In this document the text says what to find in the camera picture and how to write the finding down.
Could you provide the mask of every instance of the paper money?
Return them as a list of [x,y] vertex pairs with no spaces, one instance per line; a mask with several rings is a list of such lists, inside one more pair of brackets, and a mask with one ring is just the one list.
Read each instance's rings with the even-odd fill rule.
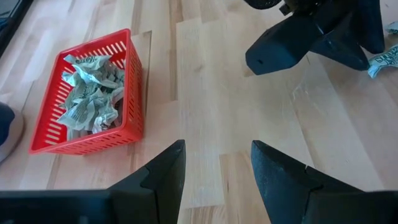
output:
[[87,98],[61,115],[57,122],[74,130],[81,131],[90,123],[94,114],[94,101]]
[[63,72],[62,73],[62,80],[67,82],[69,85],[71,86],[76,86],[77,83],[82,82],[83,80],[81,79],[79,73],[75,72],[73,74],[71,73],[67,73],[67,72]]
[[90,68],[81,67],[79,65],[72,65],[73,68],[80,74],[81,78],[86,83],[97,83],[108,88],[117,88],[119,85],[116,82],[108,80],[108,74],[99,70],[92,70]]
[[94,120],[93,133],[107,130],[111,123],[118,118],[119,113],[112,105],[112,97],[108,96],[106,105],[98,110],[98,116]]
[[398,68],[398,45],[391,47],[387,52],[369,59],[370,67],[368,73],[371,78],[375,78],[377,73],[384,67]]
[[386,30],[389,34],[398,34],[398,21],[387,25]]
[[72,55],[68,55],[64,58],[64,60],[71,63],[72,65],[79,65],[81,67],[97,70],[100,69],[111,57],[112,56],[110,55],[100,55],[77,59]]
[[68,140],[121,125],[125,73],[110,58],[109,55],[64,58],[76,70],[73,74],[62,74],[62,79],[74,86],[61,105],[67,111],[58,119],[68,127]]

